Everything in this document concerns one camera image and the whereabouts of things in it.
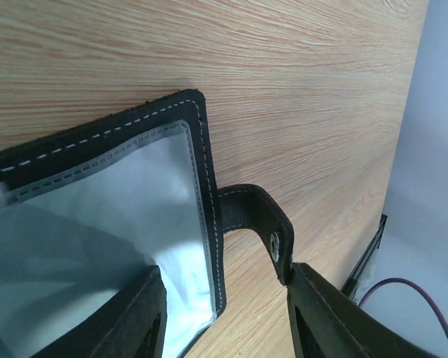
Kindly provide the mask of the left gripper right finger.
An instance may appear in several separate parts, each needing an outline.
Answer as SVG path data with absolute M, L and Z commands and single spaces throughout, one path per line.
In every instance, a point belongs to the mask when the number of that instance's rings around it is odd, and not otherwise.
M 296 357 L 433 357 L 387 329 L 306 263 L 293 263 L 287 303 Z

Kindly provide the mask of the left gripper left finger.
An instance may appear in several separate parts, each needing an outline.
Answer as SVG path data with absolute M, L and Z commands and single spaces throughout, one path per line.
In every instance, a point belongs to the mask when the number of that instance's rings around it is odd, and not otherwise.
M 161 357 L 167 291 L 157 265 L 146 267 L 89 318 L 35 357 Z

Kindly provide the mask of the black leather card holder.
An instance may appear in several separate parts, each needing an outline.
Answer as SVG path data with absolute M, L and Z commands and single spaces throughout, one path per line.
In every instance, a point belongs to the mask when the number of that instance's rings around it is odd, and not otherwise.
M 0 151 L 0 357 L 35 357 L 152 265 L 161 357 L 184 356 L 225 309 L 223 237 L 239 229 L 287 284 L 293 227 L 261 187 L 217 186 L 196 89 Z

